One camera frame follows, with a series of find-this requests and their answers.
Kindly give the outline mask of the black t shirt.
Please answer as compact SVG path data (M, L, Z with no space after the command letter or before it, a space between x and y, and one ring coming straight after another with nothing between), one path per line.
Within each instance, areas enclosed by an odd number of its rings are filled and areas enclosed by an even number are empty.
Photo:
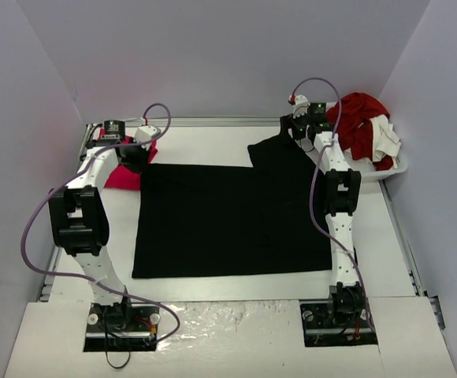
M331 269L323 173L298 145L276 136L247 152L250 167L144 168L133 278Z

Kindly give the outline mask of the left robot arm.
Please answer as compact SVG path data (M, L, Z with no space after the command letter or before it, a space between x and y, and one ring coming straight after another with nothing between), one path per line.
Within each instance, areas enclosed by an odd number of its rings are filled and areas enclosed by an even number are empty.
M70 180L48 201L56 246L61 247L91 279L93 313L117 329L126 329L135 320L135 310L124 296L125 285L118 278L107 243L110 225L100 191L122 162L139 164L148 152L148 143L160 136L155 126L144 123L127 139L125 122L105 120L92 126L99 136L90 136L76 178Z

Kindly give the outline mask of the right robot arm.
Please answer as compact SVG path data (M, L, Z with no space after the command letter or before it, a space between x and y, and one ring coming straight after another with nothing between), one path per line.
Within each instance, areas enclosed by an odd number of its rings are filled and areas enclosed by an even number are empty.
M319 169L324 169L324 200L320 204L328 230L322 233L331 243L333 266L325 313L331 323L343 325L366 305L352 235L361 173L347 162L338 135L326 120L325 103L312 103L297 94L290 97L289 103L292 112L280 118L280 136L299 142L310 140L318 152L313 179L318 178Z

